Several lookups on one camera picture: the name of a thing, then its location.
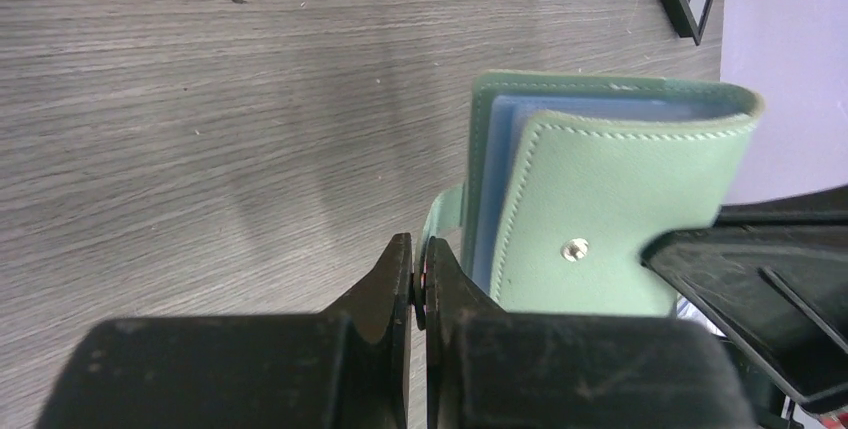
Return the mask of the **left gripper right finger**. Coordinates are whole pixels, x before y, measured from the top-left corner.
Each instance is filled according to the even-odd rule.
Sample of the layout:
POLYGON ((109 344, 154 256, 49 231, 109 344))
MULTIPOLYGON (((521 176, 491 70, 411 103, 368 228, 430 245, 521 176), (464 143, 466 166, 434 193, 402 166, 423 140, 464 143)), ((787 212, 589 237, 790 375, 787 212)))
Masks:
POLYGON ((515 313, 423 250, 431 428, 752 428, 718 340, 663 317, 515 313))

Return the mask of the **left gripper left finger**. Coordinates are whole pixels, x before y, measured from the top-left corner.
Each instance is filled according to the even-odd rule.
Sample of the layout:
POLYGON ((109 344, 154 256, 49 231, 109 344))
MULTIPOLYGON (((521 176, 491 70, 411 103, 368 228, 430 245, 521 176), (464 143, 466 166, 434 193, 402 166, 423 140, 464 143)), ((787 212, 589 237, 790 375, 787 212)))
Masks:
POLYGON ((412 241, 317 313, 105 320, 40 428, 404 428, 412 241))

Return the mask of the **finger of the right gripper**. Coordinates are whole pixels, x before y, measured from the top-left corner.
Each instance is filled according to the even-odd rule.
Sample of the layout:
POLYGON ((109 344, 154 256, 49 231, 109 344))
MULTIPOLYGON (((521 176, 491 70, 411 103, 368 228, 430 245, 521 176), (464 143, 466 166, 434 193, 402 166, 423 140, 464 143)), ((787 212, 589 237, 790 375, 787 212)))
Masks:
POLYGON ((725 206, 642 260, 806 412, 846 411, 846 187, 725 206))

